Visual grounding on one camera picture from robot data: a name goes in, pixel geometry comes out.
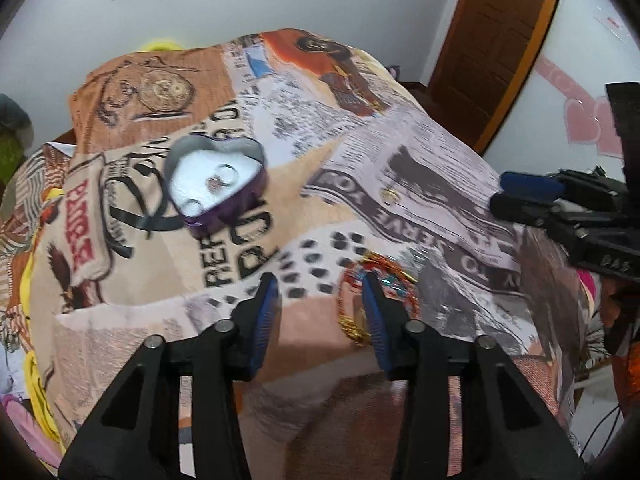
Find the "pink heart wall decoration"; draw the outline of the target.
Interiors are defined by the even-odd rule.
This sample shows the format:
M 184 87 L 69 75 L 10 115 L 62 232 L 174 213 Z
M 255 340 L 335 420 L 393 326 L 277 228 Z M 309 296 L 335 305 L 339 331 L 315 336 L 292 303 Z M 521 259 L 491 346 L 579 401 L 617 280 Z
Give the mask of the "pink heart wall decoration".
M 612 108 L 606 96 L 594 98 L 544 55 L 538 58 L 535 72 L 565 98 L 563 113 L 568 142 L 594 145 L 600 156 L 623 158 L 622 142 L 616 133 Z

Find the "newspaper print bed blanket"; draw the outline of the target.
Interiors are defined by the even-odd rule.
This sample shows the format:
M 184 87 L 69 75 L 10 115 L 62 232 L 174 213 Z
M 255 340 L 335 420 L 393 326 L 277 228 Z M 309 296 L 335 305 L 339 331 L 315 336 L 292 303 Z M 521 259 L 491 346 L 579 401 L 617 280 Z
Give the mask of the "newspaper print bed blanket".
M 384 479 L 406 387 L 386 382 L 360 276 L 439 333 L 491 336 L 561 426 L 593 302 L 541 232 L 491 217 L 498 177 L 372 56 L 285 28 L 140 52 L 70 98 L 1 203 L 1 405 L 48 471 L 147 336 L 190 338 L 279 281 L 264 367 L 237 386 L 257 479 Z M 177 140 L 262 144 L 267 186 L 194 237 L 167 194 Z

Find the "yellow pillow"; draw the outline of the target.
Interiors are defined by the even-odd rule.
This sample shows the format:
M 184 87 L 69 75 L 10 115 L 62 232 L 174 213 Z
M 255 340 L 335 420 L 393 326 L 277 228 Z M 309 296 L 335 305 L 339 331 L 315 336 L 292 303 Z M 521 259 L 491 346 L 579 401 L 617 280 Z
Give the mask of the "yellow pillow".
M 182 49 L 183 46 L 180 46 L 180 44 L 177 44 L 174 40 L 154 39 L 140 47 L 138 52 L 171 52 Z

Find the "wooden door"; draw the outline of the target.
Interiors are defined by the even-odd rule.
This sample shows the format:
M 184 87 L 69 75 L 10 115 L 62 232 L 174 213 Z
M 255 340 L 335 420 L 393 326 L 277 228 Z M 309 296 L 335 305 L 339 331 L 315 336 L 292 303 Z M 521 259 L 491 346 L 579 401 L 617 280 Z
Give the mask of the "wooden door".
M 438 119 L 478 154 L 506 119 L 558 0 L 458 0 L 427 89 Z

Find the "grey stuffed cushion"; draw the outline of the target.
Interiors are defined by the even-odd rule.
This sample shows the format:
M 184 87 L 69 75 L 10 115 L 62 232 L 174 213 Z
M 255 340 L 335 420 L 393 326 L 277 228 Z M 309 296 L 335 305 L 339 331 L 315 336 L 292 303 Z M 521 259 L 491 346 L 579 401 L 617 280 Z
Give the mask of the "grey stuffed cushion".
M 28 114 L 6 94 L 0 94 L 1 130 L 11 133 L 22 148 L 30 148 L 34 140 L 32 121 Z

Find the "purple heart-shaped tin box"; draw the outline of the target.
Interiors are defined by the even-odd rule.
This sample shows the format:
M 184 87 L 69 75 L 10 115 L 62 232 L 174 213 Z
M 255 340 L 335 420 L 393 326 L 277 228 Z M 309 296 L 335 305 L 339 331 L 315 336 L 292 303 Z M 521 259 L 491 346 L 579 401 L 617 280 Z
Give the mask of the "purple heart-shaped tin box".
M 212 235 L 254 207 L 267 186 L 262 144 L 240 136 L 215 140 L 192 133 L 165 160 L 167 194 L 194 237 Z

